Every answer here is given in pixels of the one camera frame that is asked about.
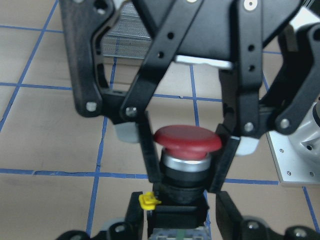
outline emergency stop button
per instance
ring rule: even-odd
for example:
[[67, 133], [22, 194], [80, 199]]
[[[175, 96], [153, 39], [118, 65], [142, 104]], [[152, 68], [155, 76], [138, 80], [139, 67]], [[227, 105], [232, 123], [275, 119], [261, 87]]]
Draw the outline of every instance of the emergency stop button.
[[202, 160], [210, 152], [221, 149], [220, 137], [208, 129], [190, 125], [160, 128], [154, 140], [164, 146], [168, 155], [183, 160]]

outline metal plate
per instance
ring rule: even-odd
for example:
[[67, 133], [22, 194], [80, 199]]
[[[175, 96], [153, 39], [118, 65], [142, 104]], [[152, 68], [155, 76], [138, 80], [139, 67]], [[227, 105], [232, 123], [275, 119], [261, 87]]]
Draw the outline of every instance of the metal plate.
[[320, 165], [302, 158], [288, 136], [270, 131], [266, 134], [280, 182], [283, 184], [320, 184]]

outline yellow plastic piece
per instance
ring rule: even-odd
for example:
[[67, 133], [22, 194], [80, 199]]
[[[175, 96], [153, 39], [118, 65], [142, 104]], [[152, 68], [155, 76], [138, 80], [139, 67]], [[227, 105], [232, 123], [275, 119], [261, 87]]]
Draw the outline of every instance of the yellow plastic piece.
[[141, 194], [139, 196], [139, 202], [142, 209], [150, 211], [155, 210], [156, 205], [161, 204], [162, 202], [156, 199], [155, 194], [151, 191]]

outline metal grate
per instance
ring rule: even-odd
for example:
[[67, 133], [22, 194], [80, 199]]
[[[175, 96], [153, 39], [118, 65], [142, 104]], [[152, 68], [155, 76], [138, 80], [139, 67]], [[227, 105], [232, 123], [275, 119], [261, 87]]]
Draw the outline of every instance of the metal grate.
[[151, 42], [134, 5], [130, 2], [123, 7], [116, 26], [102, 38], [101, 47], [106, 57], [143, 59]]

